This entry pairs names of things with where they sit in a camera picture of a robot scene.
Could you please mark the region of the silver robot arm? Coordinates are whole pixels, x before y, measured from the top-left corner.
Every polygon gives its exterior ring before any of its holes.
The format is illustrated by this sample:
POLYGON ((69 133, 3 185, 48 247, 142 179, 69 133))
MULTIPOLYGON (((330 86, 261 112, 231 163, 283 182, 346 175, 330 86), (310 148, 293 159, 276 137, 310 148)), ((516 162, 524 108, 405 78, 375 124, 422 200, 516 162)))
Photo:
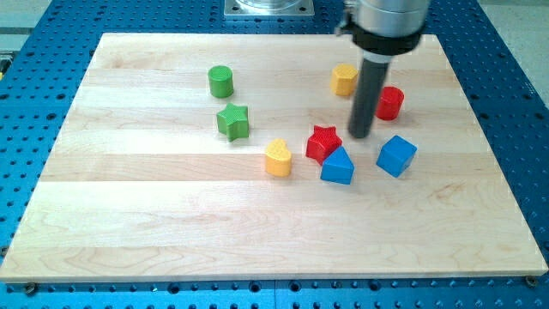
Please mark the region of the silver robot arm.
POLYGON ((429 0, 346 1, 335 34, 351 34, 364 59, 387 64, 419 44, 429 5, 429 0))

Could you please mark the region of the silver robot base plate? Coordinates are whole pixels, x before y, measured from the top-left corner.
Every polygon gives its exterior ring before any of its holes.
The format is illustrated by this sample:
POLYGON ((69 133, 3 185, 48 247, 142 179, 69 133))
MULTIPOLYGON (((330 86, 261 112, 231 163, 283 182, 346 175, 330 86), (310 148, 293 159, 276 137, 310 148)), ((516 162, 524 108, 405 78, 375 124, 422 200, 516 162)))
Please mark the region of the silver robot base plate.
POLYGON ((225 0, 225 17, 312 16, 312 0, 225 0))

